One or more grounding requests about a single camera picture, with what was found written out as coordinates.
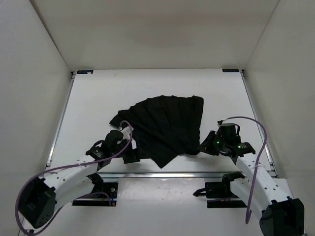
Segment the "right blue corner label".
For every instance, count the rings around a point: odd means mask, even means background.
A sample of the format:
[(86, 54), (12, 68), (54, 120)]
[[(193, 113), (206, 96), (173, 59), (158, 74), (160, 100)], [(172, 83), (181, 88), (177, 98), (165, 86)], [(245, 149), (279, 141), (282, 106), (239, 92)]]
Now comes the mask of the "right blue corner label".
[(223, 73), (239, 73), (239, 69), (236, 68), (223, 68)]

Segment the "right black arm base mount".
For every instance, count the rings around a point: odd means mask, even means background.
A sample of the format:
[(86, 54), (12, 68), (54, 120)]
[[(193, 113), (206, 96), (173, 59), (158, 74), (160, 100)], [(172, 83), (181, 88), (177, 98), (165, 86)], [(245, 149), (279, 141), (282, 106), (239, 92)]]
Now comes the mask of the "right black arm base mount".
[(224, 174), (221, 182), (206, 182), (205, 187), (197, 189), (193, 195), (205, 196), (207, 208), (246, 208), (245, 203), (231, 192), (231, 182), (244, 178), (241, 172)]

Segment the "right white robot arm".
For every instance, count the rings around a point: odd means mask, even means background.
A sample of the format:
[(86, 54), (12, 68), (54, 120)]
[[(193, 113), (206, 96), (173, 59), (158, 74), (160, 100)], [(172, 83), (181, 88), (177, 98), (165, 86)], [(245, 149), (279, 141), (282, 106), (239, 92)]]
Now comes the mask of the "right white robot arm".
[(254, 214), (265, 236), (302, 236), (305, 233), (305, 208), (274, 181), (259, 161), (260, 154), (248, 142), (242, 142), (240, 126), (218, 122), (199, 146), (203, 153), (231, 158), (239, 169), (223, 175), (216, 187), (202, 188), (194, 196), (207, 196), (213, 202), (239, 198), (247, 207), (246, 223)]

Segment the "left aluminium table rail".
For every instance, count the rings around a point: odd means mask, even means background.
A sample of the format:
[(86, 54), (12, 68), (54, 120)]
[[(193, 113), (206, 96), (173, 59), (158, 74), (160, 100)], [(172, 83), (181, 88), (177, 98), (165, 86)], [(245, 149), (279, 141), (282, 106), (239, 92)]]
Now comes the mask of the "left aluminium table rail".
[(63, 104), (63, 108), (62, 108), (62, 112), (61, 112), (61, 115), (60, 115), (60, 119), (59, 119), (59, 122), (58, 122), (58, 125), (57, 125), (57, 128), (56, 128), (56, 132), (55, 132), (55, 135), (54, 135), (54, 138), (53, 138), (50, 150), (49, 150), (49, 155), (48, 155), (48, 159), (47, 159), (47, 162), (46, 162), (45, 169), (49, 168), (51, 166), (51, 163), (52, 163), (52, 158), (54, 156), (54, 152), (55, 152), (55, 148), (56, 148), (57, 141), (58, 141), (58, 138), (59, 138), (59, 134), (60, 134), (60, 130), (61, 130), (61, 127), (62, 127), (63, 119), (64, 119), (64, 116), (65, 116), (65, 113), (66, 113), (68, 101), (69, 101), (69, 98), (70, 98), (70, 95), (71, 95), (71, 91), (72, 91), (72, 88), (73, 88), (75, 76), (76, 76), (76, 71), (71, 71), (70, 86), (69, 86), (69, 89), (68, 89), (68, 92), (67, 92), (66, 99), (65, 99), (64, 104)]

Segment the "blue corner label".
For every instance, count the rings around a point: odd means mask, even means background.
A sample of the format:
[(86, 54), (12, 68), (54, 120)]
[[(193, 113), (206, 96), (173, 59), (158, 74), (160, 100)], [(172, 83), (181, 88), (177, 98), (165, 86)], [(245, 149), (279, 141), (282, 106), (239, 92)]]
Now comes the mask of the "blue corner label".
[(93, 70), (77, 70), (76, 74), (93, 74)]
[(239, 73), (239, 69), (236, 68), (223, 68), (223, 73)]

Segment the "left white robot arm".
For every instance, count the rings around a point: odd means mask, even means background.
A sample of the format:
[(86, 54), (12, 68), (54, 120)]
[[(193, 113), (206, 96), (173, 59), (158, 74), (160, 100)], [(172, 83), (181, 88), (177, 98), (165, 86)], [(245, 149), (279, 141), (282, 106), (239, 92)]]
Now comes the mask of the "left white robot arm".
[(15, 217), (22, 215), (35, 229), (49, 225), (61, 208), (86, 195), (103, 190), (98, 171), (114, 158), (132, 150), (133, 129), (111, 130), (72, 165), (51, 168), (31, 177), (20, 190)]

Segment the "black pleated skirt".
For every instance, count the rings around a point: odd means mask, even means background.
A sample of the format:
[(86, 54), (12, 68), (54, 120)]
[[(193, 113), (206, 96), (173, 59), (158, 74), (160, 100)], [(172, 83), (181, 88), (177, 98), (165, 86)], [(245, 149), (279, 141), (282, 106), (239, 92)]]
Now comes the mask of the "black pleated skirt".
[(120, 110), (109, 122), (133, 128), (140, 158), (152, 159), (160, 168), (179, 155), (198, 155), (204, 99), (199, 96), (158, 96)]

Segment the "aluminium table rail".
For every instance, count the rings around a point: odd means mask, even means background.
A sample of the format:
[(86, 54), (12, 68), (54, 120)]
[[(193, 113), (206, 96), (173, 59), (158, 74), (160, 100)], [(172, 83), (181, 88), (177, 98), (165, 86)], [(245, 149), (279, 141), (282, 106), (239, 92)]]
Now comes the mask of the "aluminium table rail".
[(225, 172), (100, 173), (102, 178), (220, 178)]
[(54, 138), (53, 138), (50, 150), (49, 150), (49, 155), (48, 155), (48, 159), (47, 159), (47, 162), (46, 162), (45, 169), (49, 168), (51, 166), (51, 163), (52, 163), (52, 158), (54, 156), (54, 152), (55, 152), (55, 148), (56, 148), (57, 141), (58, 141), (58, 138), (59, 138), (59, 134), (60, 134), (60, 130), (61, 130), (61, 127), (62, 127), (63, 119), (64, 119), (64, 116), (65, 116), (65, 113), (66, 113), (68, 101), (69, 101), (69, 98), (70, 98), (70, 95), (71, 95), (71, 91), (72, 91), (72, 88), (73, 88), (75, 76), (76, 76), (76, 71), (71, 71), (70, 86), (69, 86), (69, 89), (68, 89), (68, 92), (67, 92), (66, 99), (65, 99), (64, 104), (63, 104), (63, 108), (62, 108), (62, 112), (61, 112), (61, 115), (60, 115), (60, 119), (59, 119), (59, 122), (58, 122), (58, 125), (57, 125), (57, 128), (56, 128), (56, 132), (55, 132), (55, 135), (54, 135)]

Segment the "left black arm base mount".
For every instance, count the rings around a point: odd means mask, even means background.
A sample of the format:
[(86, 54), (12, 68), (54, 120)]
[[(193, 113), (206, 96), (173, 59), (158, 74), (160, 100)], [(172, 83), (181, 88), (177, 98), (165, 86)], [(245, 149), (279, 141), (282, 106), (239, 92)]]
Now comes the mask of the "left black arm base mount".
[(93, 189), (90, 194), (76, 199), (72, 206), (115, 207), (117, 205), (118, 182), (104, 182), (98, 174), (89, 175)]

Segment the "front aluminium table rail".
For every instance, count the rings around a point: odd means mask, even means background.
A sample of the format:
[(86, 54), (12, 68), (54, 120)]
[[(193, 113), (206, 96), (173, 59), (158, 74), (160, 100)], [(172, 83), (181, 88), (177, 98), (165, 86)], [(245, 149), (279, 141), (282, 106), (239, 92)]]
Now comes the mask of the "front aluminium table rail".
[(102, 178), (220, 178), (225, 172), (100, 173)]

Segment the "left blue corner label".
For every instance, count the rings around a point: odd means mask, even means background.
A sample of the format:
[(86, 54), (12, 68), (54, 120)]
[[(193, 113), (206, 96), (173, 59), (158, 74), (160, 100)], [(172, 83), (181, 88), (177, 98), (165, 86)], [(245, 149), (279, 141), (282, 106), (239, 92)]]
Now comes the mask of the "left blue corner label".
[(93, 74), (93, 70), (77, 70), (76, 74)]

